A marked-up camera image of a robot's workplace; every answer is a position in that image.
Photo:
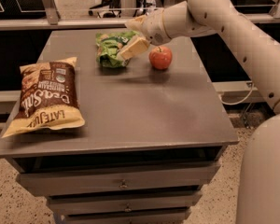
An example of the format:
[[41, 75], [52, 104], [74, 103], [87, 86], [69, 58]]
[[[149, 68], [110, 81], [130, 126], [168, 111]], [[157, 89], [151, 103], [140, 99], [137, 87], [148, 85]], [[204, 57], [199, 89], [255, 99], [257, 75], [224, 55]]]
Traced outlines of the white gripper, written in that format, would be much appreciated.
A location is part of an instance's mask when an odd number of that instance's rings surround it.
[[152, 45], [159, 46], [171, 41], [171, 38], [165, 31], [163, 12], [163, 9], [154, 10], [146, 16], [138, 16], [125, 22], [125, 26], [128, 29], [142, 32], [145, 37], [136, 36], [129, 41], [119, 51], [120, 59], [125, 61], [144, 53], [149, 48], [149, 42]]

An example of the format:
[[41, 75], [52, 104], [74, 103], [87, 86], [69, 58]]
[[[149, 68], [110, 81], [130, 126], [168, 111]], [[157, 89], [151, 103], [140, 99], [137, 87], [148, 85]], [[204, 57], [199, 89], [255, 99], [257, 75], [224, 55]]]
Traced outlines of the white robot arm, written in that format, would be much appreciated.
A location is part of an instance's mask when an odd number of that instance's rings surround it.
[[251, 135], [240, 173], [236, 224], [280, 224], [280, 43], [264, 33], [231, 0], [187, 0], [125, 23], [149, 43], [217, 33], [274, 116]]

